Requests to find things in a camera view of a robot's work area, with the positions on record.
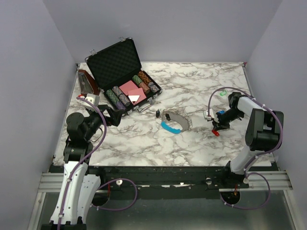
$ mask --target white wall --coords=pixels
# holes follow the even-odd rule
[[[247,64],[256,98],[284,113],[278,164],[290,176],[307,227],[307,1],[283,0]]]
[[[281,0],[43,0],[76,62],[133,37],[142,61],[247,61]]]
[[[0,8],[0,229],[25,230],[76,66],[41,0]]]

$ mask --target poker chip case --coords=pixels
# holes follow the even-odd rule
[[[109,103],[117,109],[115,103],[106,94],[114,86],[121,86],[128,81],[133,81],[134,75],[142,71],[153,82],[158,91],[150,90],[146,94],[146,99],[136,105],[130,103],[125,109],[125,115],[137,110],[139,113],[149,108],[154,103],[154,99],[162,92],[161,87],[142,69],[141,61],[138,56],[132,38],[126,38],[109,46],[99,52],[92,53],[85,59],[99,89],[103,92]]]

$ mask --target blue handle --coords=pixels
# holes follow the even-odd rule
[[[174,133],[174,134],[179,134],[181,132],[180,129],[177,128],[171,128],[170,126],[168,126],[164,121],[161,122],[161,127],[165,130],[167,130],[168,132]]]

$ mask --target case lid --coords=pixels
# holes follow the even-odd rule
[[[142,67],[132,38],[126,38],[85,60],[98,87],[103,90],[110,89],[116,81]]]

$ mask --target white marble surface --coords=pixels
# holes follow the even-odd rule
[[[92,155],[90,165],[99,166],[217,166],[232,160],[245,144],[244,136],[248,118],[231,123],[229,130],[220,131],[216,137],[211,122],[203,117],[211,93],[222,86],[232,86],[248,92],[247,81],[240,63],[142,63],[143,69],[162,87],[156,105],[142,114],[133,112],[123,117],[118,127],[108,127],[102,146]],[[85,63],[81,69],[89,69]],[[217,93],[212,99],[213,109],[228,107],[228,95]],[[76,82],[67,115],[81,112],[76,97],[80,94]],[[100,95],[100,104],[106,104]],[[162,129],[161,120],[155,118],[157,109],[176,108],[188,114],[193,122],[191,131],[172,134]],[[100,131],[93,137],[100,136]],[[54,164],[63,165],[63,150],[67,138],[63,127],[56,150]],[[256,165],[271,165],[268,157]]]

